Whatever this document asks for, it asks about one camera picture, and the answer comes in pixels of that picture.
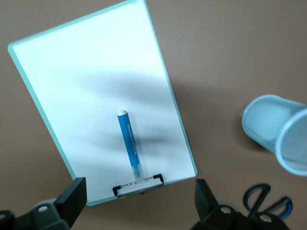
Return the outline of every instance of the teal whiteboard frame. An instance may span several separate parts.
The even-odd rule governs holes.
[[[65,165],[66,165],[71,177],[73,179],[75,179],[76,177],[78,177],[80,175],[77,175],[75,170],[71,166],[71,162],[69,161],[68,157],[66,156],[65,150],[63,149],[63,147],[61,145],[61,141],[59,140],[58,135],[57,135],[56,131],[54,130],[54,127],[52,126],[52,124],[49,120],[50,118],[46,114],[46,112],[44,110],[44,106],[41,104],[41,101],[42,101],[41,98],[40,98],[41,96],[37,95],[37,90],[34,89],[33,82],[31,82],[31,80],[29,79],[29,71],[25,70],[25,66],[27,64],[25,64],[25,62],[21,61],[22,51],[20,51],[18,53],[17,50],[18,50],[19,47],[22,47],[24,44],[27,44],[28,42],[35,41],[36,39],[38,39],[38,41],[39,41],[39,39],[41,39],[44,36],[49,36],[51,34],[54,34],[55,32],[61,31],[62,29],[70,28],[71,26],[78,25],[79,23],[93,19],[93,18],[95,18],[99,15],[103,15],[103,14],[106,14],[108,12],[113,12],[116,9],[121,9],[121,8],[123,8],[127,5],[131,5],[131,4],[132,5],[133,4],[143,4],[143,6],[145,6],[145,10],[146,10],[146,14],[147,14],[147,20],[150,24],[151,33],[152,33],[152,36],[153,36],[154,42],[155,42],[154,48],[157,50],[157,52],[159,54],[159,58],[162,62],[164,76],[166,77],[167,84],[168,84],[168,90],[169,90],[169,93],[171,94],[171,97],[172,97],[172,100],[173,100],[173,105],[176,109],[176,115],[177,115],[177,118],[178,118],[178,122],[180,123],[182,135],[183,135],[185,145],[186,145],[186,148],[187,148],[187,152],[188,152],[188,155],[189,155],[189,159],[190,159],[190,164],[191,164],[191,167],[193,169],[193,173],[189,173],[187,175],[181,175],[174,180],[166,180],[165,184],[171,184],[171,183],[174,183],[174,182],[195,176],[197,174],[197,169],[196,169],[195,162],[194,162],[194,159],[193,159],[193,156],[192,156],[192,153],[191,153],[191,149],[190,149],[190,146],[189,146],[189,143],[188,143],[186,132],[185,132],[184,127],[183,127],[183,123],[182,123],[182,120],[181,120],[181,117],[180,117],[178,106],[177,106],[177,103],[176,103],[176,100],[175,100],[175,97],[174,97],[174,93],[173,93],[173,90],[172,90],[172,87],[171,87],[171,84],[170,84],[170,80],[169,80],[169,77],[168,77],[168,74],[167,74],[167,71],[166,71],[166,67],[165,67],[165,63],[163,61],[162,53],[161,53],[161,50],[159,48],[159,44],[158,44],[158,41],[157,41],[157,38],[156,38],[156,35],[155,35],[155,32],[154,32],[154,28],[153,28],[153,24],[152,24],[150,15],[149,15],[148,7],[147,7],[146,2],[144,0],[128,0],[128,1],[125,1],[125,2],[122,2],[122,3],[119,3],[117,5],[111,6],[109,8],[106,8],[106,9],[94,12],[92,14],[86,15],[86,16],[81,17],[79,19],[73,20],[71,22],[65,23],[63,25],[59,25],[59,26],[54,27],[52,29],[43,31],[41,33],[30,36],[28,38],[13,42],[13,43],[9,44],[8,51],[9,51],[9,53],[10,53],[15,65],[16,65],[23,81],[26,84],[28,91],[30,92],[30,94],[31,94],[31,96],[32,96],[32,98],[33,98],[33,100],[34,100],[34,102],[35,102],[35,104],[36,104],[36,106],[37,106],[46,126],[47,126],[47,128],[48,128],[48,130],[49,130],[49,132],[50,132],[50,134],[51,134],[51,136],[52,136],[52,138],[53,138],[53,140],[54,140],[54,142],[55,142],[55,144],[56,144],[56,146],[59,150],[59,153],[61,154],[61,157],[63,158],[63,160],[65,162]],[[113,200],[113,199],[116,199],[116,197],[115,196],[108,196],[108,197],[105,197],[105,198],[102,198],[102,199],[88,200],[87,205],[93,206],[93,205],[104,203],[106,201],[110,201],[110,200]]]

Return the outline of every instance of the blue scissor handle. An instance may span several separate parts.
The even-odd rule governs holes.
[[[245,208],[250,211],[248,217],[252,218],[254,215],[258,212],[258,209],[260,208],[262,202],[264,201],[265,197],[269,193],[271,187],[268,184],[258,184],[250,189],[248,189],[244,196],[243,196],[243,204]],[[249,198],[252,194],[255,192],[261,190],[260,195],[258,196],[255,204],[253,207],[249,205]],[[279,210],[281,207],[285,207],[284,211],[278,215],[280,219],[286,219],[292,212],[293,204],[289,197],[285,196],[281,198],[279,201],[268,207],[266,210],[263,211],[263,213],[273,213],[276,210]]]

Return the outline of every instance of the mesh pen cup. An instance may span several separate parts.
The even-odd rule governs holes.
[[[245,133],[275,154],[289,172],[307,176],[307,105],[276,95],[254,99],[244,110]]]

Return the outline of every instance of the screw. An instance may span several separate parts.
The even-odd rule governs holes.
[[[44,206],[41,206],[38,208],[38,212],[43,212],[43,211],[46,211],[48,209],[48,206],[47,205],[44,205]]]
[[[269,217],[268,215],[262,214],[262,215],[260,216],[260,219],[263,220],[264,222],[272,223],[272,219],[271,219],[271,217]]]
[[[225,214],[230,214],[231,210],[229,207],[223,206],[221,207],[221,211],[224,212]]]

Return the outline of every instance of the white marker cap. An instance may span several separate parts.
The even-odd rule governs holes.
[[[122,116],[125,115],[126,113],[127,113],[126,110],[120,110],[117,116]]]

